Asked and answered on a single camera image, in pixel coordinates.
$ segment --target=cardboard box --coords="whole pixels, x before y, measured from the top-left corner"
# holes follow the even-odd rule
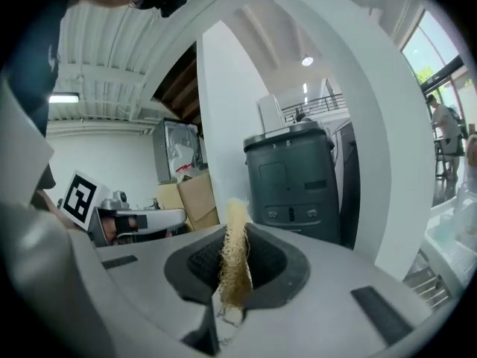
[[[162,184],[156,197],[165,210],[186,210],[186,224],[191,230],[220,224],[208,172],[182,183]]]

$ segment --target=fluorescent light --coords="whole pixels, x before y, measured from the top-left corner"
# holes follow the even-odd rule
[[[80,101],[80,95],[76,92],[53,93],[48,102],[50,104],[77,104]]]
[[[305,58],[302,59],[301,64],[303,66],[310,66],[313,64],[313,57],[305,56]]]

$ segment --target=white column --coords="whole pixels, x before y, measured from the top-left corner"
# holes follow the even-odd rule
[[[345,95],[359,152],[355,250],[404,278],[421,245],[434,189],[423,95],[391,39],[350,0],[274,0],[308,32]]]
[[[232,31],[218,22],[197,41],[200,114],[218,216],[229,198],[250,201],[244,139],[262,134],[267,88]]]
[[[275,95],[270,94],[262,97],[257,102],[265,133],[278,130],[285,126],[282,110],[280,109]]]

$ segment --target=loofah sponge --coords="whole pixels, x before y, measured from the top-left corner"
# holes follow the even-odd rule
[[[245,298],[252,291],[248,274],[248,241],[245,224],[250,221],[247,207],[238,199],[227,203],[227,233],[221,251],[219,292],[224,308],[242,308]]]

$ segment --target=black rubber pad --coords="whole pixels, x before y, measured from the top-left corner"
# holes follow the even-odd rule
[[[412,331],[411,325],[372,286],[352,290],[351,295],[388,345]]]
[[[148,228],[148,217],[146,215],[137,215],[136,216],[136,227],[140,230],[145,230]]]
[[[118,257],[117,259],[112,259],[112,260],[107,260],[103,261],[103,267],[104,269],[112,269],[112,268],[117,268],[118,266],[125,266],[127,264],[131,264],[137,261],[137,257],[130,255],[130,256],[123,256],[123,257]]]

